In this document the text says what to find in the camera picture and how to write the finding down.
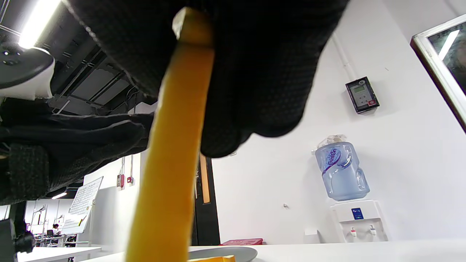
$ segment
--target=bottle label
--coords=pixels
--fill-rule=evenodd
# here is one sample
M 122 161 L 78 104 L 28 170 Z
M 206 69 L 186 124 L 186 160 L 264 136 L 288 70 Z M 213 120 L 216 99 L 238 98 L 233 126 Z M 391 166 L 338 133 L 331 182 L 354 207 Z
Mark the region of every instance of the bottle label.
M 332 147 L 332 149 L 330 149 L 329 154 L 327 155 L 327 158 L 325 159 L 325 166 L 324 166 L 324 171 L 322 172 L 322 174 L 324 174 L 333 165 L 338 163 L 341 155 L 342 153 L 340 150 L 338 150 L 336 147 Z

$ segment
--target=red box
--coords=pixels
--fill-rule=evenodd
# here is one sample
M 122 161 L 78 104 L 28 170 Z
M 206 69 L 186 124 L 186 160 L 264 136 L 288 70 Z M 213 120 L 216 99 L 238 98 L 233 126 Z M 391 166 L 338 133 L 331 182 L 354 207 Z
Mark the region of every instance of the red box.
M 262 238 L 248 238 L 248 239 L 234 239 L 228 240 L 225 243 L 220 244 L 221 246 L 258 246 L 262 245 L 264 240 Z

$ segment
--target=wall-mounted device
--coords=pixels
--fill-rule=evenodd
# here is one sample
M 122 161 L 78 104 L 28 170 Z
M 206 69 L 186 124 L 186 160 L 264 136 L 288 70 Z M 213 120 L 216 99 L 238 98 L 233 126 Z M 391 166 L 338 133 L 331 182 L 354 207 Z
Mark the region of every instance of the wall-mounted device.
M 367 76 L 346 84 L 346 89 L 356 113 L 361 114 L 380 106 Z
M 124 183 L 125 183 L 125 180 L 124 180 L 124 175 L 123 174 L 119 174 L 117 177 L 116 177 L 116 186 L 120 189 L 124 189 Z

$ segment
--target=whiteboard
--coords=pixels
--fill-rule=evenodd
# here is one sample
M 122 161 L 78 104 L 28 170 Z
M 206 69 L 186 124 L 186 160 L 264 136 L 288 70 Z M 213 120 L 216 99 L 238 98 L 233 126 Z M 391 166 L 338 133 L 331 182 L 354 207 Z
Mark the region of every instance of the whiteboard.
M 84 232 L 90 218 L 92 203 L 96 199 L 102 180 L 103 177 L 100 177 L 78 188 L 69 212 L 65 216 L 66 220 L 62 234 L 80 234 Z

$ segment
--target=gray plate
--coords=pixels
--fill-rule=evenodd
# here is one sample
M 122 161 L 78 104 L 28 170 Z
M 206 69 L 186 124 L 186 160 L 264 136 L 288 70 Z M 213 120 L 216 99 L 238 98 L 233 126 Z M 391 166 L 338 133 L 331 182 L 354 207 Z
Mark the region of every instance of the gray plate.
M 211 248 L 191 251 L 189 252 L 189 259 L 227 255 L 234 255 L 236 262 L 251 262 L 256 258 L 257 251 L 254 248 L 245 247 Z

